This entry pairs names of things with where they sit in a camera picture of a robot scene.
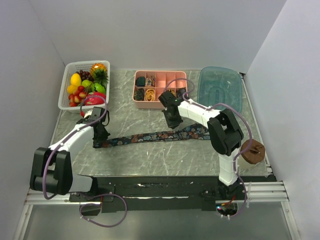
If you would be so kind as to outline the dark floral patterned necktie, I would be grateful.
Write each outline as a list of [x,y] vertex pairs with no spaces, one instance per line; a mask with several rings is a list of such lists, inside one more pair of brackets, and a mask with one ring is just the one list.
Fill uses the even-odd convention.
[[111,148],[128,144],[172,142],[187,140],[210,140],[209,130],[199,123],[180,130],[140,133],[101,141],[101,148]]

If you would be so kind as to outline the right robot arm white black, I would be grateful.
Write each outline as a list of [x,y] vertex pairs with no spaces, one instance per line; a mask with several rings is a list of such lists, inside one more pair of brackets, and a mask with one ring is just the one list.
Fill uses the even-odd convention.
[[236,155],[244,134],[233,112],[209,109],[190,98],[175,97],[168,90],[158,99],[164,107],[162,112],[169,128],[178,127],[183,118],[188,118],[208,129],[211,145],[219,159],[218,194],[226,200],[234,196],[239,185]]

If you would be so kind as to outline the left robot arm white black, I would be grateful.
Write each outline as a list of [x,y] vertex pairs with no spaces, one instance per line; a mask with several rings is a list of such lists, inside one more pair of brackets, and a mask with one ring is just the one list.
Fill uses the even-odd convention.
[[97,179],[74,173],[72,162],[89,141],[100,143],[109,137],[104,125],[106,120],[110,120],[109,111],[94,107],[60,141],[39,147],[33,156],[29,188],[42,192],[47,200],[77,192],[88,201],[95,200],[99,195]]

